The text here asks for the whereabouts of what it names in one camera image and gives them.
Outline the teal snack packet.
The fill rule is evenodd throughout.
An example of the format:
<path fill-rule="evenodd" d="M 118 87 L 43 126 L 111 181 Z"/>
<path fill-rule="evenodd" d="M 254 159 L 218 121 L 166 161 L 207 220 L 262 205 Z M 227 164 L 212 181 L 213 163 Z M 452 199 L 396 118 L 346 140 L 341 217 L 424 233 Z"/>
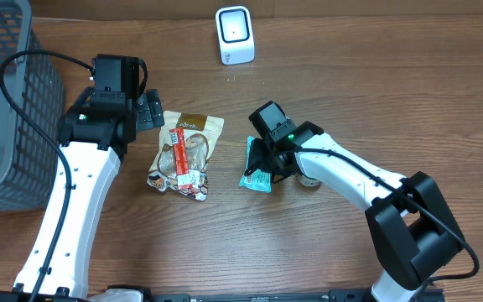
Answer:
<path fill-rule="evenodd" d="M 247 145 L 246 145 L 246 169 L 249 167 L 249 155 L 252 146 L 252 142 L 255 138 L 253 136 L 247 137 Z M 257 169 L 252 174 L 241 177 L 239 182 L 240 187 L 245 187 L 249 190 L 254 190 L 258 192 L 270 193 L 272 191 L 272 182 L 271 182 L 271 174 L 267 172 L 263 172 L 260 169 Z"/>

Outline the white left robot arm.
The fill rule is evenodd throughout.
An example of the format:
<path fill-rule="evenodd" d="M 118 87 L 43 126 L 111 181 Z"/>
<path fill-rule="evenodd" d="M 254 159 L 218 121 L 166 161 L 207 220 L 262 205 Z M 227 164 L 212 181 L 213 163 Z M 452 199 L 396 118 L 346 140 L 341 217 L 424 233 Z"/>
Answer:
<path fill-rule="evenodd" d="M 49 203 L 11 301 L 80 301 L 88 294 L 91 249 L 101 209 L 127 153 L 142 131 L 160 128 L 156 90 L 146 87 L 143 60 L 98 55 L 85 66 L 87 87 L 47 140 L 59 158 Z"/>

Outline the red stick packet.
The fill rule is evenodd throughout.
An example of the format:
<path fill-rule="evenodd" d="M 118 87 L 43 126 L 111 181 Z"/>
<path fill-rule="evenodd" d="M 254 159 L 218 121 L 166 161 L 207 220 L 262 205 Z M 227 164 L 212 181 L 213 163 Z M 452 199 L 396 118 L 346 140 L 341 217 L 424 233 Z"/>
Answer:
<path fill-rule="evenodd" d="M 193 183 L 190 177 L 190 168 L 187 159 L 184 129 L 174 128 L 169 131 L 174 151 L 177 187 L 179 190 L 190 190 Z"/>

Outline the green lid jar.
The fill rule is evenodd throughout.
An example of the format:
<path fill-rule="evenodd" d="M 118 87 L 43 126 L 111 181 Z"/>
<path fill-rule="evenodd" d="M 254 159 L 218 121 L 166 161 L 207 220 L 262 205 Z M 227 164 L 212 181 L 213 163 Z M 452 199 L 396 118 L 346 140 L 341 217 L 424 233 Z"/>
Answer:
<path fill-rule="evenodd" d="M 307 177 L 304 174 L 297 174 L 296 175 L 298 182 L 306 187 L 317 187 L 321 184 L 319 180 Z"/>

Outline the beige snack bag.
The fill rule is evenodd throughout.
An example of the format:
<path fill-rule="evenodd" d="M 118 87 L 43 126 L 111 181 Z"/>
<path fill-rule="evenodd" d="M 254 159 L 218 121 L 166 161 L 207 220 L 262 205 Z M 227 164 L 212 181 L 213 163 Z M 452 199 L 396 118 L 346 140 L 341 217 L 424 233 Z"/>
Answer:
<path fill-rule="evenodd" d="M 155 190 L 173 190 L 189 198 L 204 201 L 208 196 L 208 163 L 222 133 L 225 120 L 201 114 L 166 111 L 159 133 L 159 151 L 148 171 L 147 184 Z M 184 129 L 184 139 L 193 187 L 179 190 L 174 151 L 169 131 Z"/>

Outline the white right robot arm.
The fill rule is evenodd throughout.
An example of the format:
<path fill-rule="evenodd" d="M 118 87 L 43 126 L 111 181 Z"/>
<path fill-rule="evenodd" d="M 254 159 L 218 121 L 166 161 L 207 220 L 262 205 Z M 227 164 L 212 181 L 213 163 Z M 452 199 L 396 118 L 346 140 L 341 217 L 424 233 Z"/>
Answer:
<path fill-rule="evenodd" d="M 276 102 L 249 117 L 259 136 L 247 174 L 268 172 L 278 183 L 298 175 L 329 186 L 367 221 L 381 277 L 365 301 L 419 301 L 434 274 L 464 247 L 465 237 L 435 180 L 406 177 L 370 164 L 311 122 L 295 125 Z"/>

